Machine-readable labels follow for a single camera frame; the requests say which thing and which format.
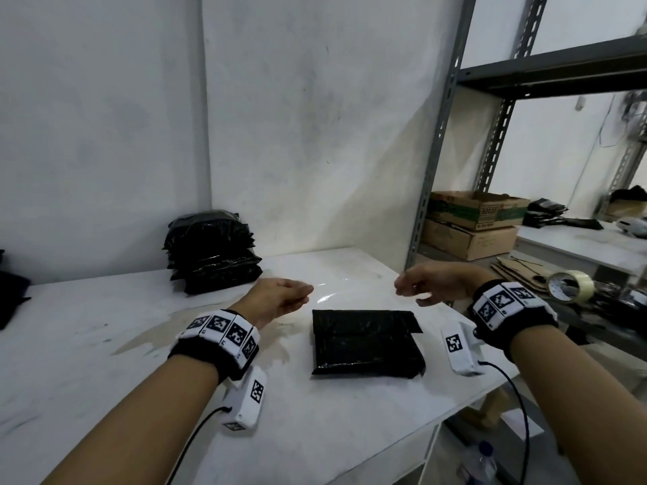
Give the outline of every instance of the blue bottle cap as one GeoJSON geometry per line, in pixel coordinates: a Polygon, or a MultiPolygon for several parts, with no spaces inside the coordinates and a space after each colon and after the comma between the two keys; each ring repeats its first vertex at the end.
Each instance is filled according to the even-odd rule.
{"type": "Polygon", "coordinates": [[[481,451],[483,456],[492,456],[494,448],[488,441],[481,441],[479,444],[479,451],[481,451]]]}

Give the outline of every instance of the plastic bottle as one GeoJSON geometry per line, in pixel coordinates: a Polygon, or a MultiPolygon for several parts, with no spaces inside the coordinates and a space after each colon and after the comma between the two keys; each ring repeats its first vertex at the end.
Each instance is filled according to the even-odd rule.
{"type": "Polygon", "coordinates": [[[466,485],[485,485],[492,483],[496,475],[496,463],[492,457],[493,447],[488,441],[471,446],[461,454],[458,476],[466,485]]]}

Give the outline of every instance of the wristband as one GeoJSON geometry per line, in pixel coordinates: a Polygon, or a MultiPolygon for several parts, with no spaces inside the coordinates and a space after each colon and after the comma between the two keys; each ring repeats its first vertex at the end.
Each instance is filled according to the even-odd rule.
{"type": "Polygon", "coordinates": [[[178,335],[169,358],[182,354],[213,364],[220,380],[240,380],[258,354],[258,329],[233,310],[201,313],[178,335]]]}
{"type": "Polygon", "coordinates": [[[469,311],[476,323],[475,334],[487,344],[503,349],[510,361],[510,343],[516,334],[531,326],[557,327],[557,313],[519,283],[488,281],[476,290],[473,301],[469,311]]]}

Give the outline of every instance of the person's left hand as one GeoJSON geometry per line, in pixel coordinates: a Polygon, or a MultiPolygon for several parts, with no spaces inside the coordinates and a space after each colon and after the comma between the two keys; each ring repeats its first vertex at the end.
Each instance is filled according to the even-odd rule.
{"type": "Polygon", "coordinates": [[[261,330],[273,319],[301,308],[314,287],[290,279],[259,279],[240,301],[229,307],[261,330]]]}

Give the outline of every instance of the white worktable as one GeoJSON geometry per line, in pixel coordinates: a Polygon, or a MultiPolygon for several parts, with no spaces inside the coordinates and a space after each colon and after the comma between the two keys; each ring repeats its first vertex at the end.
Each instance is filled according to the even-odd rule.
{"type": "Polygon", "coordinates": [[[590,276],[597,266],[640,275],[647,265],[647,240],[622,234],[616,225],[601,222],[604,229],[572,226],[520,226],[515,250],[590,276]]]}
{"type": "MultiPolygon", "coordinates": [[[[265,276],[315,285],[312,301],[261,333],[255,363],[267,372],[268,385],[255,433],[236,437],[217,431],[214,422],[205,425],[177,485],[389,484],[425,461],[438,424],[504,383],[492,368],[475,378],[455,375],[439,327],[463,318],[444,304],[421,309],[395,296],[395,272],[358,249],[284,255],[261,265],[265,276]],[[424,332],[414,338],[426,374],[412,380],[311,377],[312,309],[413,311],[424,332]]],[[[189,317],[174,312],[231,303],[249,288],[187,297],[169,276],[160,270],[31,287],[32,300],[0,332],[4,483],[41,481],[166,359],[169,333],[189,317]]],[[[518,374],[501,351],[483,352],[510,376],[518,374]]]]}

